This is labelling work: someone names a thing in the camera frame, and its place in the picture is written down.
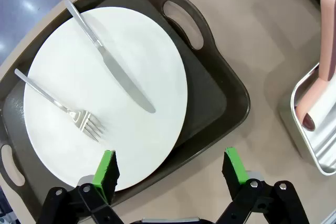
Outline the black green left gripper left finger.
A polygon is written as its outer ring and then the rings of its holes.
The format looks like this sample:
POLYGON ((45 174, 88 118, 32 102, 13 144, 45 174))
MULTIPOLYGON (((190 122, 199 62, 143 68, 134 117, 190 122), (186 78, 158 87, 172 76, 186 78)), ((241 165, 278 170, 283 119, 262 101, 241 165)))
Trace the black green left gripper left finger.
POLYGON ((105 151, 92 182, 70 191, 63 187, 49 190, 37 223, 78 223, 86 217, 95 223, 123 223, 110 206, 119 176, 115 151, 105 151))

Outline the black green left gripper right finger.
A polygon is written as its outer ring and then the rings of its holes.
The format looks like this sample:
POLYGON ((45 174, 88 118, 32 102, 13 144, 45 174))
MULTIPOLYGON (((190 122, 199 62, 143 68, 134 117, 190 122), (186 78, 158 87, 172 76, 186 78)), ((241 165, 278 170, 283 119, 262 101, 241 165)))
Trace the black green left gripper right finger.
POLYGON ((262 213, 268 223, 309 223, 294 185, 281 180, 270 186, 251 178, 234 147, 225 149, 222 174, 232 202, 217 223, 246 223, 252 212, 262 213))

